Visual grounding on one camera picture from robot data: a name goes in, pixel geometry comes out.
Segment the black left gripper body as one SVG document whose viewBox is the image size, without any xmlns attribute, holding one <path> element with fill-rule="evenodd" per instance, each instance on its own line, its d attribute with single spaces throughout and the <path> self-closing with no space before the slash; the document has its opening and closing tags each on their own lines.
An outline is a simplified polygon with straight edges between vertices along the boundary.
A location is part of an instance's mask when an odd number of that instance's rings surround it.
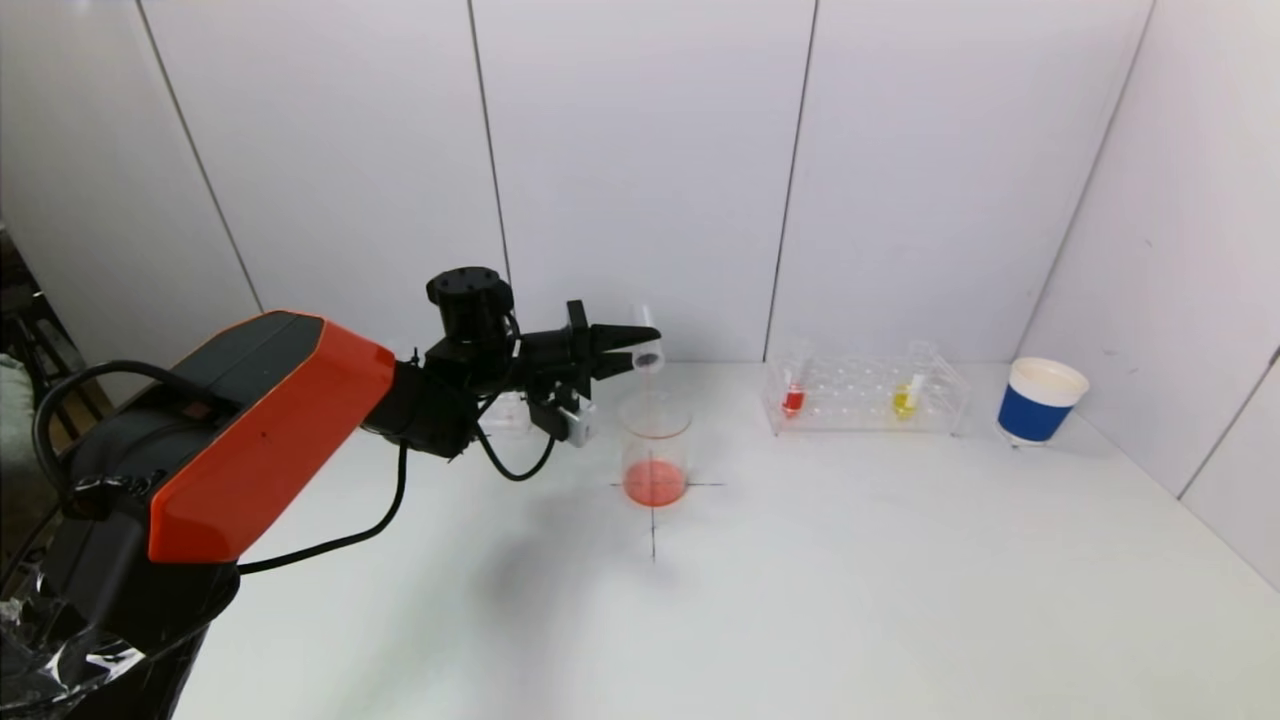
<svg viewBox="0 0 1280 720">
<path fill-rule="evenodd" d="M 591 397 L 591 327 L 581 300 L 570 300 L 566 311 L 559 329 L 520 337 L 520 388 L 529 396 L 545 398 L 564 388 Z"/>
</svg>

